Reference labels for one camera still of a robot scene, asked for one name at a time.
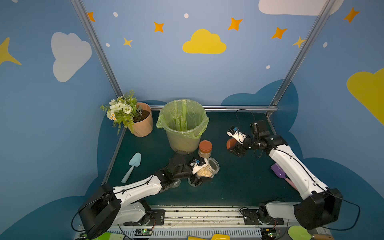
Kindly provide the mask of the brown jar lid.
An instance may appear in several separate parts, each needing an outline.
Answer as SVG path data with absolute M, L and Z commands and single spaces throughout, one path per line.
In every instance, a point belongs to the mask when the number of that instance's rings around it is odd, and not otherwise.
M 238 143 L 238 141 L 237 141 L 236 139 L 231 138 L 231 139 L 229 139 L 229 140 L 227 141 L 227 143 L 226 143 L 226 147 L 227 147 L 228 150 L 229 150 L 229 149 L 232 149 L 234 146 L 236 146 L 237 143 Z

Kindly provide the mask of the beige-lid oatmeal jar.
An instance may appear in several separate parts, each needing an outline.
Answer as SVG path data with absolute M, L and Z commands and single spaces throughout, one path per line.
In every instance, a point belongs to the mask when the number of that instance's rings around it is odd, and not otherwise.
M 190 184 L 190 186 L 192 187 L 196 187 L 196 183 L 197 183 L 198 179 L 197 178 L 188 178 L 188 183 Z
M 181 184 L 181 181 L 182 180 L 177 180 L 173 183 L 173 185 L 171 186 L 171 188 L 177 188 L 180 184 Z

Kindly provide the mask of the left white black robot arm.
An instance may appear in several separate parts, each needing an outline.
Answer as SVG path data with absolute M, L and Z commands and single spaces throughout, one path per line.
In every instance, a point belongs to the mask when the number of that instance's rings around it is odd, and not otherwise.
M 109 184 L 100 186 L 77 214 L 87 238 L 93 240 L 113 225 L 147 223 L 152 211 L 144 198 L 165 192 L 182 179 L 199 186 L 211 180 L 216 173 L 209 159 L 193 158 L 189 161 L 186 156 L 176 155 L 164 168 L 144 180 L 119 187 Z

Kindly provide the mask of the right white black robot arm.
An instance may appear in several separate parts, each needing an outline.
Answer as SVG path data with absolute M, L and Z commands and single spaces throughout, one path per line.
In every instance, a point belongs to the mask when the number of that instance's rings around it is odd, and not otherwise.
M 281 218 L 298 222 L 312 230 L 339 218 L 343 196 L 338 189 L 330 189 L 320 181 L 294 154 L 280 135 L 271 135 L 265 121 L 251 124 L 251 135 L 240 132 L 232 126 L 228 136 L 236 143 L 227 144 L 227 149 L 241 157 L 250 150 L 264 151 L 289 177 L 302 201 L 299 203 L 273 201 L 261 206 L 260 219 Z

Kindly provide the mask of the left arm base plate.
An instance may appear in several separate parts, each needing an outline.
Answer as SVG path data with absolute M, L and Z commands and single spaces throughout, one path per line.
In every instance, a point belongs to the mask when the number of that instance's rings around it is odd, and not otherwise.
M 146 212 L 145 215 L 138 222 L 125 222 L 124 226 L 163 226 L 165 220 L 166 211 L 163 209 L 160 210 L 151 210 Z

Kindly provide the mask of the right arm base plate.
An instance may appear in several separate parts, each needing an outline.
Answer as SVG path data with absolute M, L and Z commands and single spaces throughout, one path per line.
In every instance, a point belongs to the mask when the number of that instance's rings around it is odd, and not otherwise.
M 281 218 L 272 218 L 266 210 L 241 208 L 245 225 L 283 225 L 285 221 Z

